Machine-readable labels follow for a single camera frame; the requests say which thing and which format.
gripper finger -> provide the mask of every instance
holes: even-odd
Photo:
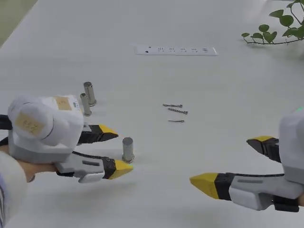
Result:
[[[190,182],[214,199],[254,210],[274,205],[276,210],[298,212],[297,197],[304,192],[303,185],[286,181],[284,174],[204,173],[191,177]]]
[[[66,162],[56,163],[59,176],[77,177],[80,183],[116,179],[133,170],[121,160],[72,152]]]
[[[118,134],[105,125],[88,125],[85,123],[78,144],[104,142],[116,137],[118,137]]]
[[[281,163],[279,154],[279,139],[272,136],[259,136],[248,139],[247,143],[260,154],[270,160]]]

green leaf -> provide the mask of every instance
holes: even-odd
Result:
[[[263,33],[264,39],[268,42],[271,43],[272,41],[274,41],[274,39],[277,36],[277,32],[273,32],[273,33],[269,33],[269,32],[264,32]]]
[[[273,18],[280,18],[281,16],[283,16],[284,10],[283,9],[279,9],[277,11],[274,11],[272,13],[269,14],[269,16],[273,17]]]
[[[286,6],[286,8],[292,8],[293,5],[294,5],[294,2],[289,3],[289,4]]]
[[[292,3],[289,3],[289,4],[286,6],[286,8],[292,8],[292,6],[293,6],[294,4],[299,3],[299,2],[301,2],[301,0],[295,0],[295,1],[293,1]]]
[[[289,28],[283,35],[282,37],[290,37],[290,36],[294,36],[295,33],[297,32],[297,28],[293,27],[293,28]]]
[[[249,33],[245,32],[245,33],[242,33],[241,36],[242,36],[243,38],[245,38],[245,37],[247,37],[247,36],[249,36],[249,35],[250,35]]]
[[[304,38],[304,26],[298,27],[296,31],[293,32],[293,35],[298,39]]]
[[[263,35],[261,33],[256,32],[252,35],[252,38],[263,39]]]
[[[284,15],[280,17],[280,23],[285,27],[291,26],[293,22],[294,22],[294,18],[290,15]]]
[[[269,30],[269,25],[260,25],[258,30],[260,30],[260,32],[267,32]]]

cuff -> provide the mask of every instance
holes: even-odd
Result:
[[[21,205],[27,188],[27,179],[17,160],[0,151],[0,177],[5,189],[5,223],[14,216]]]

sleeve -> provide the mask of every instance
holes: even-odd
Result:
[[[0,228],[13,217],[27,188],[26,175],[19,163],[0,151]]]

metal screw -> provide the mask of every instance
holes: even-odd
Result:
[[[188,114],[187,111],[182,111],[182,110],[178,110],[178,109],[174,109],[174,108],[168,108],[168,110],[173,111],[173,112],[177,112],[177,113],[183,113],[185,115]]]
[[[181,104],[178,104],[178,105],[174,105],[174,104],[163,104],[162,106],[165,106],[165,107],[182,108],[182,105],[181,105]]]
[[[169,122],[184,123],[184,120],[168,120]]]

